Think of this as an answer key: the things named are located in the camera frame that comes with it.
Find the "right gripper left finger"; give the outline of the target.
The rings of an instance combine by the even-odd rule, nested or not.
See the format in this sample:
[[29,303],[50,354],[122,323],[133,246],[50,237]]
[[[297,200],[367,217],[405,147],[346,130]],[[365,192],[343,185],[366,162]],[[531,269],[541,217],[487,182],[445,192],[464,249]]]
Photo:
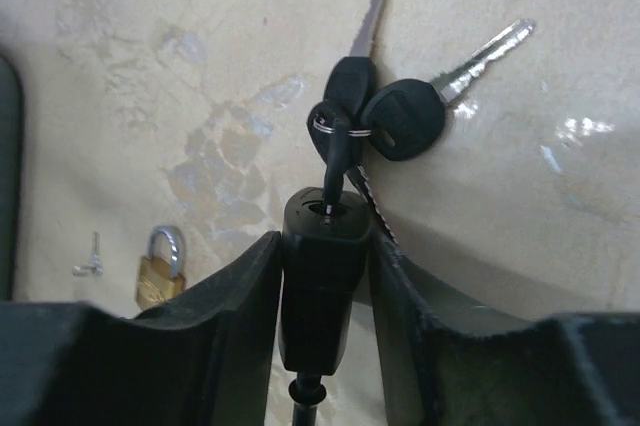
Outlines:
[[90,304],[3,303],[5,425],[260,425],[281,236],[127,319]]

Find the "black padlock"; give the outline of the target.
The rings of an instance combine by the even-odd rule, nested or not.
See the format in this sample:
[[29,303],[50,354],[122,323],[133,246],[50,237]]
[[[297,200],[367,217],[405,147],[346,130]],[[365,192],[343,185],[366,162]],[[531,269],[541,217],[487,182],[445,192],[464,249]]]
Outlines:
[[345,191],[325,210],[323,190],[306,187],[284,209],[279,350],[294,402],[292,423],[313,425],[326,398],[321,383],[343,358],[354,292],[373,230],[367,203]]

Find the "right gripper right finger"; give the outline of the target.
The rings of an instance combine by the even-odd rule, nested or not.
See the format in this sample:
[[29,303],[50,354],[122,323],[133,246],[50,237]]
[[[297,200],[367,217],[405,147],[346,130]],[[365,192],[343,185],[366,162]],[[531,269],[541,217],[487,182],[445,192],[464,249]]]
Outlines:
[[635,425],[639,317],[522,321],[446,285],[385,235],[369,284],[391,425]]

